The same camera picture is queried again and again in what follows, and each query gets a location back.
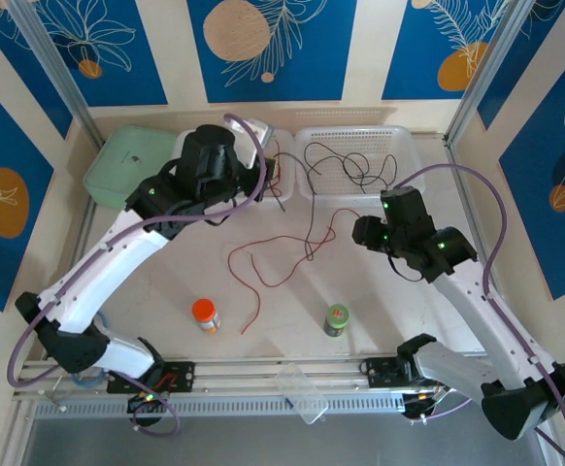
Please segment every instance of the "small bottle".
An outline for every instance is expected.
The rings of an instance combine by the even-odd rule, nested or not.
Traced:
[[[323,330],[329,337],[340,337],[349,322],[348,308],[342,304],[335,304],[328,309],[328,314],[323,323]]]
[[[216,306],[207,298],[202,298],[192,305],[192,315],[207,333],[216,333],[220,328],[220,317]]]

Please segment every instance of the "orange bottle cap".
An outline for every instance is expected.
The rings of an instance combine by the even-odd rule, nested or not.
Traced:
[[[209,322],[216,315],[216,306],[207,298],[202,298],[192,305],[192,314],[199,322]]]

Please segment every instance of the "container lid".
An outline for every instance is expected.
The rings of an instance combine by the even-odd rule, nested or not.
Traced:
[[[325,318],[328,325],[332,328],[343,328],[348,324],[349,311],[342,304],[335,304],[328,309],[328,316]]]
[[[84,185],[127,197],[171,159],[176,142],[177,134],[169,131],[121,126],[99,151]]]
[[[199,322],[209,322],[216,315],[216,306],[207,298],[202,298],[192,305],[192,314]]]

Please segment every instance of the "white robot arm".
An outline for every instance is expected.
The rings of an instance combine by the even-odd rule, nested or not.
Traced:
[[[390,372],[387,379],[447,385],[481,405],[494,428],[511,440],[553,416],[558,404],[540,367],[565,401],[565,364],[558,364],[537,344],[492,286],[488,295],[483,292],[483,269],[472,246],[455,228],[435,229],[416,189],[405,186],[383,191],[381,199],[386,223],[375,216],[359,218],[353,240],[369,250],[405,258],[433,283],[470,326],[492,365],[465,357],[422,334],[399,347],[394,363],[376,368],[370,367],[375,361],[367,360],[367,369],[375,372],[385,367]]]
[[[261,147],[266,146],[272,128],[258,121],[245,124]],[[192,222],[173,221],[172,217],[166,221],[144,220],[201,216],[214,204],[228,202],[240,192],[255,191],[261,161],[254,160],[254,144],[246,149],[242,135],[239,141],[236,135],[215,125],[200,126],[190,133],[181,157],[139,185],[113,226],[65,277],[39,295],[26,292],[17,298],[16,307],[28,323],[38,319],[41,310],[51,304],[34,329],[49,355],[67,372],[75,374],[99,367],[149,387],[165,376],[165,363],[151,344],[97,327],[93,318],[141,263]],[[242,153],[235,152],[238,146]],[[265,183],[256,201],[262,199],[274,163],[265,161]],[[71,286],[61,291],[67,282]]]

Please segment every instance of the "green plastic container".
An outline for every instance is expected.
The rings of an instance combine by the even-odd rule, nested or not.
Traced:
[[[177,134],[121,126],[110,136],[84,176],[84,186],[100,206],[123,209],[142,180],[171,159]]]

